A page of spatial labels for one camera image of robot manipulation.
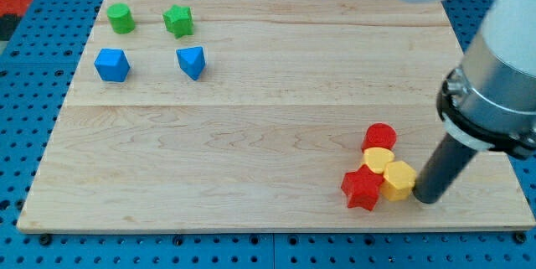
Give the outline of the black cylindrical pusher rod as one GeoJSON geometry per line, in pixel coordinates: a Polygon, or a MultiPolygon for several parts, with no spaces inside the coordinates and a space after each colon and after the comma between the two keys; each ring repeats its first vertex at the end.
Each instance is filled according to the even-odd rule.
{"type": "Polygon", "coordinates": [[[434,204],[476,155],[477,150],[446,133],[416,178],[414,196],[422,203],[434,204]]]}

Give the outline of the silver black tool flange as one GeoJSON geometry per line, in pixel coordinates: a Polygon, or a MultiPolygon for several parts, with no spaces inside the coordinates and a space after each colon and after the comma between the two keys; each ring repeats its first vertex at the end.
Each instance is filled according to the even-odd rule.
{"type": "Polygon", "coordinates": [[[500,59],[481,34],[444,79],[436,107],[446,133],[478,152],[535,154],[535,74],[500,59]]]}

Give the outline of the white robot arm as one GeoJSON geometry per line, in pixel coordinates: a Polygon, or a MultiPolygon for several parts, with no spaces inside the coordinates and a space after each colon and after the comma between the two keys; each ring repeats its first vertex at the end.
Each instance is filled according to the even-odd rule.
{"type": "Polygon", "coordinates": [[[443,81],[436,108],[446,135],[415,181],[414,196],[423,203],[435,203],[479,152],[534,154],[535,0],[492,3],[443,81]]]}

